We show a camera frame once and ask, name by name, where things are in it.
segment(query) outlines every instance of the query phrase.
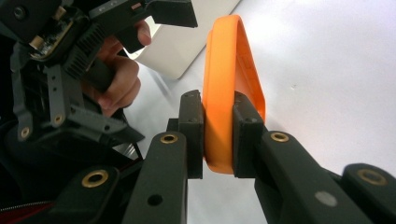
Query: white background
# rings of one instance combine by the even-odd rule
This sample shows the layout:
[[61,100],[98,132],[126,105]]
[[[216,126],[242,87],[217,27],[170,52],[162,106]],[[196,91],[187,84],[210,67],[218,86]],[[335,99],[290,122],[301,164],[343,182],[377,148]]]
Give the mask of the white background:
[[[241,0],[233,14],[245,24],[269,130],[294,135],[337,174],[365,162],[396,175],[396,1]],[[202,92],[204,67],[205,50],[179,80],[141,66],[126,114],[147,137],[145,155],[177,118],[180,95]],[[189,180],[189,224],[265,223],[253,180],[204,168],[203,180]]]

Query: screw hole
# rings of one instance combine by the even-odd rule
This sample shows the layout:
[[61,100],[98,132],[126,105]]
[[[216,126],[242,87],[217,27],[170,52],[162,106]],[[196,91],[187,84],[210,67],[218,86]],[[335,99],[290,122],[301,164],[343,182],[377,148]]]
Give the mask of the screw hole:
[[95,188],[101,186],[108,180],[108,172],[106,170],[96,170],[85,175],[82,179],[82,186],[85,188]]
[[177,136],[174,134],[166,134],[161,138],[161,142],[165,144],[175,143],[177,141]]
[[254,122],[257,122],[257,119],[249,118],[249,119],[245,119],[245,121],[249,122],[249,123],[254,123]]
[[283,133],[271,133],[271,138],[277,142],[287,142],[289,137]]
[[163,202],[163,197],[159,194],[153,194],[148,197],[148,204],[151,206],[158,206]]

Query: human hand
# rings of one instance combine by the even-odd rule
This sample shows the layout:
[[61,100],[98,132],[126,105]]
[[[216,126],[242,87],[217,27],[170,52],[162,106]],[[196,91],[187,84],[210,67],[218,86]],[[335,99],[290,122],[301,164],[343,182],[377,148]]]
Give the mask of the human hand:
[[[151,37],[149,26],[140,21],[135,25],[137,38],[142,45],[149,45]],[[83,91],[91,96],[101,107],[105,116],[112,116],[119,108],[130,105],[140,90],[140,80],[137,77],[138,64],[127,58],[117,55],[123,49],[121,42],[111,36],[105,39],[97,57],[109,68],[116,72],[113,81],[105,92],[99,92],[94,87],[83,82]]]

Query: orange plastic handle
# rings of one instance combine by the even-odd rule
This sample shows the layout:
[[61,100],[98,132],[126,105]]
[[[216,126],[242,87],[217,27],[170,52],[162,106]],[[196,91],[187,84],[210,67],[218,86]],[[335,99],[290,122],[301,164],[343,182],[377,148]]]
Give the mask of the orange plastic handle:
[[244,93],[265,119],[265,101],[242,20],[219,18],[207,37],[203,106],[205,160],[213,172],[233,174],[233,98]]

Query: brass insert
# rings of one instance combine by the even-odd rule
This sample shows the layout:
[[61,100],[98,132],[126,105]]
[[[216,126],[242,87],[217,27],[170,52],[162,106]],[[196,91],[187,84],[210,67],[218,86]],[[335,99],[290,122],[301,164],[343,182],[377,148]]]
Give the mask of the brass insert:
[[41,36],[35,36],[35,38],[30,42],[30,46],[32,46],[34,49],[39,49],[41,46],[44,44],[44,39],[41,38]]
[[358,171],[358,176],[372,185],[385,186],[388,184],[387,179],[374,170],[361,169]]
[[271,138],[276,142],[287,142],[289,137],[283,133],[271,133]]
[[96,170],[85,175],[81,181],[83,187],[91,189],[101,186],[108,180],[108,172],[106,170]]
[[177,142],[177,136],[174,134],[166,134],[161,137],[161,142],[165,144],[172,144]]

